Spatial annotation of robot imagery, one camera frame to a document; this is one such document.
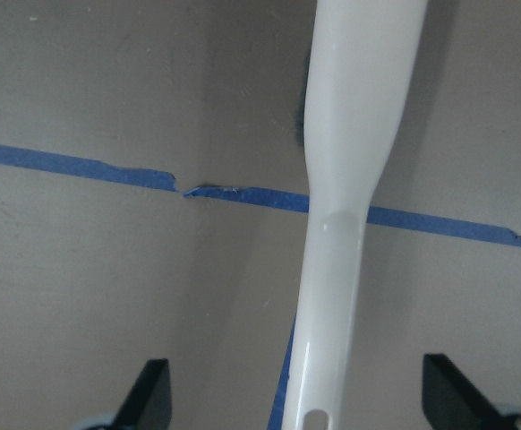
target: plastic handle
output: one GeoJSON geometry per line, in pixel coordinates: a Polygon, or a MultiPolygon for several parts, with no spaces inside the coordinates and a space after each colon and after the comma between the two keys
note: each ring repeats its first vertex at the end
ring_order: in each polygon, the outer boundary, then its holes
{"type": "Polygon", "coordinates": [[[284,430],[338,430],[363,232],[406,101],[427,0],[319,0],[304,118],[310,212],[284,430]]]}

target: gray wall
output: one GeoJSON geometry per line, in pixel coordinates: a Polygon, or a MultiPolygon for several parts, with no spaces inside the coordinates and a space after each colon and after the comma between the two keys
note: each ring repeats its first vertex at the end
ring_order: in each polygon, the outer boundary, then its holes
{"type": "MultiPolygon", "coordinates": [[[[314,3],[0,1],[0,143],[307,192],[314,3]]],[[[521,2],[432,1],[373,203],[521,234],[521,2]]],[[[173,429],[262,429],[306,216],[0,166],[0,429],[114,411],[169,357],[173,429]]],[[[428,429],[443,351],[521,406],[521,249],[369,226],[344,428],[428,429]]]]}

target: dark brush bristles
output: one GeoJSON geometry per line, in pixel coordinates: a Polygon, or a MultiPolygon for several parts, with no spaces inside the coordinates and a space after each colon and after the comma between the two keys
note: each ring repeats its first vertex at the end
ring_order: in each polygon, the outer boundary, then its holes
{"type": "Polygon", "coordinates": [[[308,69],[311,63],[311,50],[308,50],[304,59],[303,89],[300,93],[300,103],[296,111],[296,141],[299,146],[304,146],[304,105],[306,103],[306,87],[308,85],[308,69]]]}

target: black plastic part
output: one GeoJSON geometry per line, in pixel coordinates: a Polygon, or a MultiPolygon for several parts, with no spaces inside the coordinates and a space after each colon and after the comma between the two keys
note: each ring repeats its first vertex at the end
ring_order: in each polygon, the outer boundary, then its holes
{"type": "Polygon", "coordinates": [[[423,357],[423,414],[434,430],[498,428],[501,415],[443,354],[423,357]]]}
{"type": "Polygon", "coordinates": [[[171,416],[169,363],[150,360],[108,430],[167,430],[171,416]]]}

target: torn tape edge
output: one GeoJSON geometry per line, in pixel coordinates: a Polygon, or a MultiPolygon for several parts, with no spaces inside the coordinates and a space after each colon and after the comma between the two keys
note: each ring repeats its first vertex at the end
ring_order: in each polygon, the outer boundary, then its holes
{"type": "Polygon", "coordinates": [[[0,145],[0,164],[177,192],[175,177],[168,172],[148,168],[120,168],[94,159],[83,159],[41,150],[0,145]]]}
{"type": "MultiPolygon", "coordinates": [[[[308,212],[309,208],[307,195],[258,187],[200,186],[184,193],[184,196],[208,197],[284,211],[308,212]]],[[[384,227],[521,247],[521,236],[509,228],[461,219],[371,206],[367,221],[384,227]]]]}

